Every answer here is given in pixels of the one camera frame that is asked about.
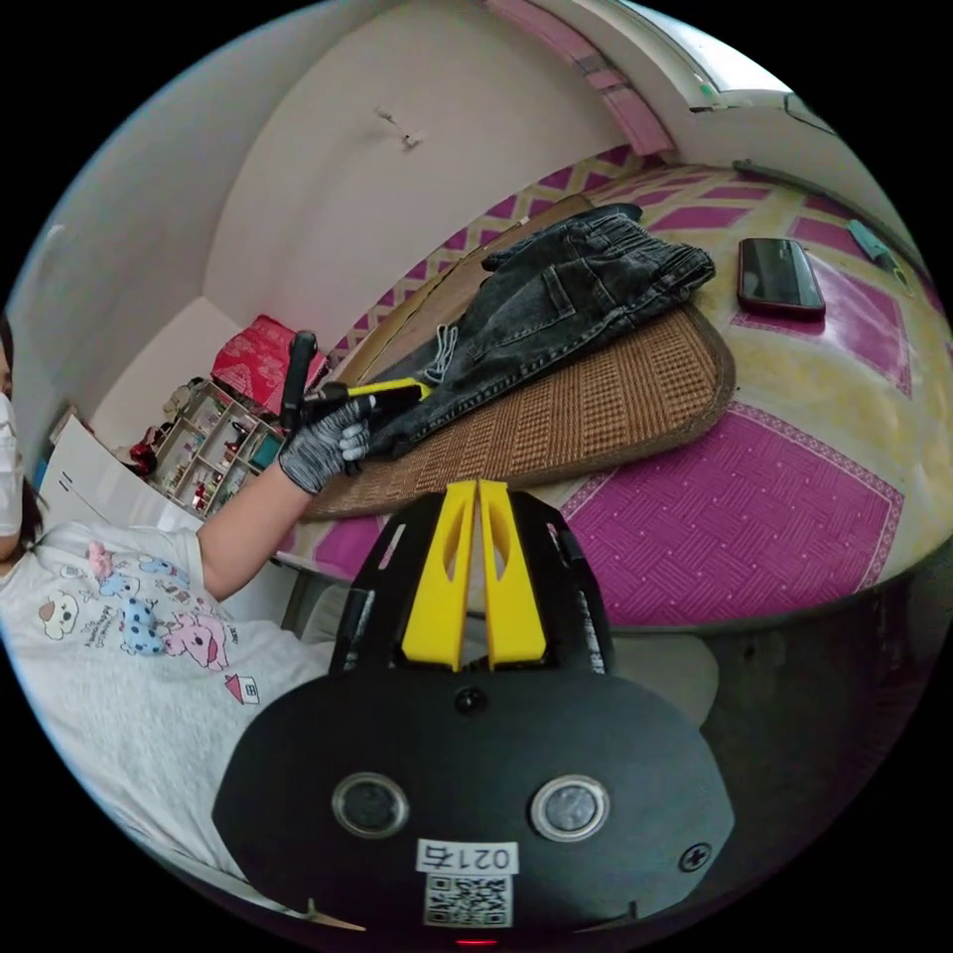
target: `teal object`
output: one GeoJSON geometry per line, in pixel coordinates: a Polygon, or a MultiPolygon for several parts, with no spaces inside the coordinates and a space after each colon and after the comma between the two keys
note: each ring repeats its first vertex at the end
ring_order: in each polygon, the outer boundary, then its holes
{"type": "Polygon", "coordinates": [[[888,271],[893,276],[894,281],[903,289],[904,294],[912,297],[913,292],[906,280],[906,275],[900,270],[900,266],[896,263],[890,249],[866,225],[855,218],[848,222],[847,230],[854,236],[854,240],[861,246],[864,254],[878,268],[888,271]]]}
{"type": "Polygon", "coordinates": [[[281,450],[281,441],[269,434],[255,451],[254,457],[251,458],[252,465],[264,470],[278,456],[279,450],[281,450]]]}
{"type": "Polygon", "coordinates": [[[854,240],[864,249],[864,254],[868,256],[875,264],[882,267],[889,263],[894,264],[890,249],[877,238],[874,233],[862,222],[852,219],[847,226],[847,230],[854,236],[854,240]]]}

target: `window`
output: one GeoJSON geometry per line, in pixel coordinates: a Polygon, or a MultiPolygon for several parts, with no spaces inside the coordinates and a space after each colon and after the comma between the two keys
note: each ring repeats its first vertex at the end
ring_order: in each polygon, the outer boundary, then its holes
{"type": "Polygon", "coordinates": [[[781,82],[754,60],[730,47],[721,40],[696,30],[674,17],[658,13],[649,7],[629,0],[619,2],[647,20],[672,43],[687,54],[707,76],[718,92],[738,90],[765,90],[790,93],[791,87],[781,82]]]}

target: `yellow gripper fingers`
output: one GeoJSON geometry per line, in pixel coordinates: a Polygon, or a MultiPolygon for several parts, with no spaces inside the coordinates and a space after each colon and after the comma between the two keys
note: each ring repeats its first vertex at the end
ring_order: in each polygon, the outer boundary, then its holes
{"type": "Polygon", "coordinates": [[[542,660],[546,636],[505,483],[479,482],[489,667],[542,660]],[[503,568],[497,575],[495,554],[503,568]]]}
{"type": "Polygon", "coordinates": [[[476,504],[475,480],[447,486],[401,643],[409,662],[460,671],[476,504]]]}

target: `cartoon print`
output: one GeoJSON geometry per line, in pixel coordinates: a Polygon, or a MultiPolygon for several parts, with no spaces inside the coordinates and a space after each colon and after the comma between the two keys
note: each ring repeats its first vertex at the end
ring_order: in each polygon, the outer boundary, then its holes
{"type": "Polygon", "coordinates": [[[260,705],[258,686],[250,675],[226,675],[225,688],[242,705],[260,705]]]}
{"type": "Polygon", "coordinates": [[[200,612],[207,613],[217,619],[225,618],[218,606],[213,606],[211,603],[206,602],[201,596],[196,596],[196,603],[199,605],[200,612]]]}
{"type": "Polygon", "coordinates": [[[86,552],[86,559],[89,560],[92,575],[99,583],[101,596],[130,599],[139,595],[139,580],[118,573],[112,563],[112,553],[102,543],[91,542],[86,552]]]}
{"type": "Polygon", "coordinates": [[[154,559],[151,556],[140,556],[139,557],[139,568],[144,573],[152,573],[156,576],[173,576],[179,580],[183,586],[189,584],[189,576],[187,573],[184,573],[178,566],[173,566],[172,563],[167,563],[164,559],[154,559]]]}
{"type": "Polygon", "coordinates": [[[103,606],[99,618],[91,619],[79,631],[86,636],[86,648],[102,648],[106,643],[106,632],[119,616],[119,610],[112,606],[103,606]]]}
{"type": "MultiPolygon", "coordinates": [[[[60,575],[64,579],[85,579],[86,573],[82,569],[77,569],[76,566],[63,566],[60,569],[60,575]]],[[[93,593],[90,589],[79,589],[76,590],[77,593],[82,597],[82,603],[85,605],[92,599],[93,593]]]]}
{"type": "Polygon", "coordinates": [[[134,599],[139,595],[139,580],[133,576],[113,573],[106,579],[99,580],[99,594],[118,596],[120,599],[134,599]]]}
{"type": "Polygon", "coordinates": [[[89,568],[96,579],[108,579],[113,574],[112,553],[108,552],[102,543],[91,542],[86,551],[86,559],[89,560],[89,568]]]}
{"type": "Polygon", "coordinates": [[[175,622],[165,637],[166,654],[187,652],[202,668],[221,672],[228,667],[225,633],[221,622],[211,615],[174,613],[175,622]]]}
{"type": "Polygon", "coordinates": [[[69,635],[76,628],[78,613],[78,603],[69,593],[64,592],[58,592],[48,598],[38,610],[43,631],[54,642],[59,642],[64,635],[69,635]]]}
{"type": "Polygon", "coordinates": [[[168,583],[159,583],[159,588],[177,603],[182,603],[183,606],[192,598],[189,593],[184,589],[180,589],[178,586],[171,586],[168,583]]]}
{"type": "Polygon", "coordinates": [[[131,597],[122,607],[122,650],[130,655],[160,655],[165,647],[156,632],[156,617],[153,606],[131,597]]]}

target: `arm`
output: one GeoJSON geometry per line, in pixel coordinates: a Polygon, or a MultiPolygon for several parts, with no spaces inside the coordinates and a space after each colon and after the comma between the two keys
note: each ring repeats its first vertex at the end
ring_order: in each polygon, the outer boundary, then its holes
{"type": "Polygon", "coordinates": [[[223,602],[244,588],[304,515],[312,496],[367,452],[373,397],[303,427],[258,479],[199,530],[204,586],[223,602]]]}
{"type": "Polygon", "coordinates": [[[199,530],[204,585],[219,602],[234,596],[274,556],[311,495],[272,464],[199,530]]]}

